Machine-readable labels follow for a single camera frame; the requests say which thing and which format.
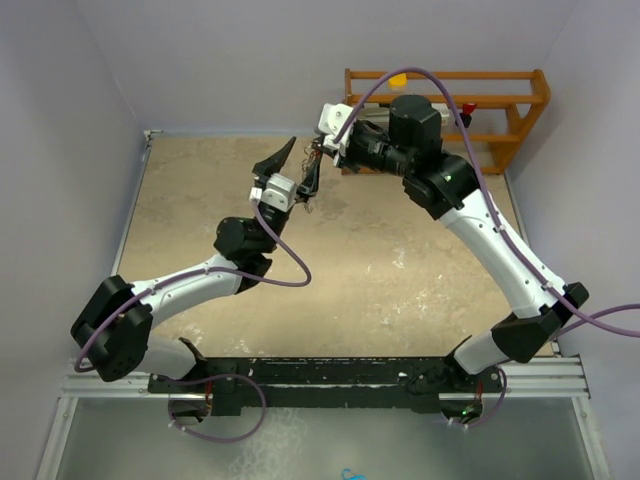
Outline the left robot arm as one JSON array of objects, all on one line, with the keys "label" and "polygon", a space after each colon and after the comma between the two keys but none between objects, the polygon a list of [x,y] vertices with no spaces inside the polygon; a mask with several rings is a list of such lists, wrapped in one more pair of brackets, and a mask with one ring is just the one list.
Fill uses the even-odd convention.
[{"label": "left robot arm", "polygon": [[155,339],[153,329],[191,308],[260,283],[300,288],[311,282],[309,267],[281,234],[294,206],[317,193],[322,153],[311,143],[303,180],[296,183],[281,173],[294,145],[289,140],[254,165],[249,194],[253,214],[219,223],[211,258],[149,280],[127,282],[113,275],[100,283],[71,327],[80,348],[76,372],[96,372],[105,382],[146,372],[169,377],[182,391],[194,392],[205,382],[205,357],[192,341]]}]

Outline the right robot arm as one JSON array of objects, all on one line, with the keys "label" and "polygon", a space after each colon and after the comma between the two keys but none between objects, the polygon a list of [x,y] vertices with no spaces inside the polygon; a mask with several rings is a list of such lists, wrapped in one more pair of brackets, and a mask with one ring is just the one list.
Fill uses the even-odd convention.
[{"label": "right robot arm", "polygon": [[586,302],[586,287],[546,267],[483,195],[473,167],[444,150],[441,114],[427,98],[394,99],[385,128],[365,120],[349,123],[353,111],[344,104],[323,110],[323,144],[334,150],[335,165],[401,177],[407,196],[467,246],[511,307],[507,318],[453,350],[446,383],[467,391],[487,368],[531,360]]}]

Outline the red grey key holder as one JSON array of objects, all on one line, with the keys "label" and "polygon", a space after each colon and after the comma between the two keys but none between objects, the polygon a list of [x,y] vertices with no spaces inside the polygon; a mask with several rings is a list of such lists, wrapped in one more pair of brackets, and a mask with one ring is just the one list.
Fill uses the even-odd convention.
[{"label": "red grey key holder", "polygon": [[321,163],[323,151],[318,139],[314,139],[305,149],[306,159],[302,163],[302,179],[297,189],[297,202],[301,203],[306,213],[312,212],[311,201],[319,191]]}]

